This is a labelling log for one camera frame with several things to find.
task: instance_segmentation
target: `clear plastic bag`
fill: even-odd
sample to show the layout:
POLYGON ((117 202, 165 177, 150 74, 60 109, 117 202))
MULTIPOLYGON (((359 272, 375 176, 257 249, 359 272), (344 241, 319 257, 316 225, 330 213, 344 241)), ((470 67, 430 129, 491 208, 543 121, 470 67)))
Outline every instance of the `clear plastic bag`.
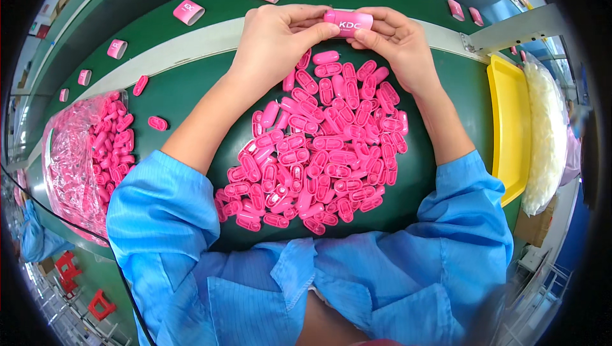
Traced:
POLYGON ((546 209, 559 188, 567 155, 567 111, 561 90, 538 59, 526 53, 531 107, 531 165, 521 206, 528 215, 546 209))
MULTIPOLYGON (((124 90, 116 90, 77 101, 51 117, 42 137, 42 173, 51 209, 104 238, 108 238, 106 204, 98 192, 89 131, 107 115, 108 101, 123 99, 125 104, 126 98, 124 90)), ((68 227, 86 240, 108 246, 82 230, 68 227)))

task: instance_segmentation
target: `bag of white material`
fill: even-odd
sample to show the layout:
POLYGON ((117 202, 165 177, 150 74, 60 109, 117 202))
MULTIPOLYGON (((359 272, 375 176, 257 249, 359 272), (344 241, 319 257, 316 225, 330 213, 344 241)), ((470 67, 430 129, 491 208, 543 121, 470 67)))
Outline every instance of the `bag of white material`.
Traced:
POLYGON ((527 53, 524 72, 531 106, 531 164, 521 206, 533 215, 544 211, 559 188, 568 121, 561 91, 548 69, 527 53))

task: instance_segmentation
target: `green workbench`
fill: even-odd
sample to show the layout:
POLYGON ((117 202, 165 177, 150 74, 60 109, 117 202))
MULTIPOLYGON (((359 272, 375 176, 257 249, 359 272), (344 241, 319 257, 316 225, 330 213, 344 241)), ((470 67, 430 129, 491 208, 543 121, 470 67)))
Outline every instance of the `green workbench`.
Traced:
MULTIPOLYGON (((78 72, 82 68, 92 70, 90 84, 94 84, 114 68, 120 66, 136 55, 176 36, 194 29, 244 16, 248 9, 265 2, 261 0, 193 0, 206 8, 205 15, 193 26, 188 27, 172 16, 172 10, 182 0, 174 0, 133 21, 130 25, 111 37, 74 70, 62 87, 70 89, 72 102, 86 87, 77 84, 78 72), (106 55, 113 38, 128 42, 128 49, 122 60, 115 60, 106 55)), ((360 6, 390 6, 409 17, 431 22, 449 29, 472 33, 480 29, 470 21, 459 22, 448 12, 446 0, 281 0, 279 4, 326 4, 338 8, 358 8, 360 6)), ((356 51, 341 40, 332 40, 313 48, 313 53, 335 49, 342 54, 341 61, 351 61, 358 68, 368 59, 374 59, 379 65, 388 64, 371 51, 356 51)), ((493 116, 490 90, 486 75, 486 65, 448 52, 432 50, 434 62, 442 85, 455 103, 470 138, 481 154, 487 170, 491 171, 493 162, 493 116)), ((175 128, 187 117, 193 106, 205 92, 225 73, 231 65, 234 52, 215 55, 185 65, 172 68, 151 77, 146 90, 140 97, 130 99, 128 108, 135 116, 133 124, 136 134, 135 155, 137 159, 147 157, 153 150, 159 149, 175 128), (170 129, 159 132, 149 128, 147 118, 158 115, 165 118, 170 129)), ((400 91, 395 78, 388 79, 400 91)), ((256 109, 262 109, 271 99, 286 95, 280 85, 274 87, 256 105, 239 119, 230 129, 226 139, 220 145, 213 160, 208 177, 215 188, 226 185, 226 170, 238 165, 236 156, 242 146, 250 140, 250 116, 256 109)), ((406 136, 409 151, 398 155, 398 181, 386 188, 384 203, 368 213, 356 212, 355 220, 350 224, 341 222, 335 227, 327 227, 326 237, 341 237, 370 230, 396 231, 416 220, 416 210, 420 201, 434 189, 435 162, 431 142, 425 131, 423 121, 410 94, 400 92, 401 102, 397 107, 405 110, 409 120, 409 134, 406 136)), ((47 120, 67 104, 58 102, 57 95, 45 111, 42 129, 47 120)), ((42 167, 38 157, 27 170, 27 177, 34 197, 48 206, 45 189, 41 188, 42 167)), ((516 199, 504 208, 511 229, 518 214, 520 199, 516 199)), ((113 258, 110 250, 83 240, 74 234, 56 218, 38 209, 42 224, 90 252, 107 258, 113 258)), ((235 225, 232 219, 222 224, 221 237, 213 245, 213 250, 243 250, 261 241, 275 241, 290 238, 311 236, 312 233, 303 227, 300 220, 293 220, 286 229, 263 226, 261 231, 253 233, 235 225)), ((107 268, 108 273, 97 275, 102 284, 108 280, 116 281, 118 274, 107 268)))

